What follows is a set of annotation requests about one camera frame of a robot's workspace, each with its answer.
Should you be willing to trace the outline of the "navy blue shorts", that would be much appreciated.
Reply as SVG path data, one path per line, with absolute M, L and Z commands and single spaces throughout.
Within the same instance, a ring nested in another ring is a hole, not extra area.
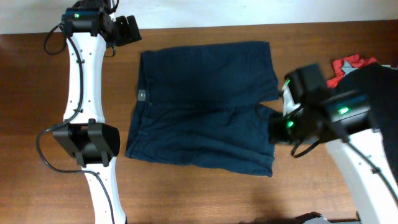
M 265 102 L 278 97 L 268 42 L 145 51 L 125 155 L 271 176 L 273 110 Z

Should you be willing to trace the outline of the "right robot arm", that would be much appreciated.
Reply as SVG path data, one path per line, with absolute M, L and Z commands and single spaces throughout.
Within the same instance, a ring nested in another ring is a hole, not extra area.
M 324 145 L 351 193 L 359 223 L 397 222 L 397 70 L 376 63 L 349 73 L 336 88 L 318 65 L 285 76 L 282 112 L 269 140 L 303 156 Z

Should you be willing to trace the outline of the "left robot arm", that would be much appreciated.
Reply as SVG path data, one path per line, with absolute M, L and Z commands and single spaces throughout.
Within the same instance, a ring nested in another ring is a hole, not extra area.
M 137 42 L 141 36 L 134 16 L 114 15 L 118 5 L 118 1 L 77 1 L 58 25 L 65 36 L 70 74 L 63 121 L 52 134 L 87 180 L 95 223 L 127 223 L 116 180 L 120 135 L 105 122 L 102 65 L 107 49 Z

